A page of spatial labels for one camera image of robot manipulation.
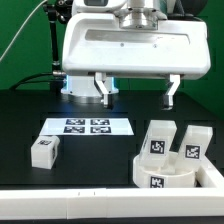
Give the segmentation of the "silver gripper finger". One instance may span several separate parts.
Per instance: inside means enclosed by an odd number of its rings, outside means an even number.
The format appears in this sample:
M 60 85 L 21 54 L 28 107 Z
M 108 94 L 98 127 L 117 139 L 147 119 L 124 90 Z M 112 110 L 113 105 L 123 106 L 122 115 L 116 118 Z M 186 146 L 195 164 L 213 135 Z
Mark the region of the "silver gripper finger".
M 179 75 L 170 74 L 168 76 L 168 82 L 167 82 L 168 89 L 163 95 L 163 109 L 164 110 L 171 110 L 173 108 L 173 105 L 174 105 L 173 97 L 180 85 L 180 81 L 181 81 L 181 78 Z
M 113 107 L 113 96 L 110 91 L 107 90 L 105 86 L 106 74 L 101 72 L 96 72 L 94 75 L 94 85 L 98 92 L 102 96 L 102 103 L 105 108 Z

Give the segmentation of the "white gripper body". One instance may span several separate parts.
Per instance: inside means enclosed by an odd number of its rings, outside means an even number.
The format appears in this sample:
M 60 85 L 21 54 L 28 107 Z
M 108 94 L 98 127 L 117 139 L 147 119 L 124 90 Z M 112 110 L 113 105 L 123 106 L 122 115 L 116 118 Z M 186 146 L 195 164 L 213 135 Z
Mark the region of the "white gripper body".
M 188 80 L 204 76 L 211 60 L 203 22 L 162 20 L 156 30 L 122 29 L 107 13 L 80 13 L 68 22 L 63 70 L 74 76 L 102 72 L 113 77 Z

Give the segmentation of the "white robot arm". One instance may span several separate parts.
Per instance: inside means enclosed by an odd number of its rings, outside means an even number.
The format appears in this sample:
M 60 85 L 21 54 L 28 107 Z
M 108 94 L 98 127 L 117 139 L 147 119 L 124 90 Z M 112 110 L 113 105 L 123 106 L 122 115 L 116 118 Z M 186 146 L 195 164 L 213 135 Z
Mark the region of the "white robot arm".
M 64 94 L 82 102 L 111 104 L 114 79 L 166 79 L 163 107 L 183 79 L 196 80 L 210 69 L 207 26 L 175 18 L 180 0 L 74 0 L 65 32 Z

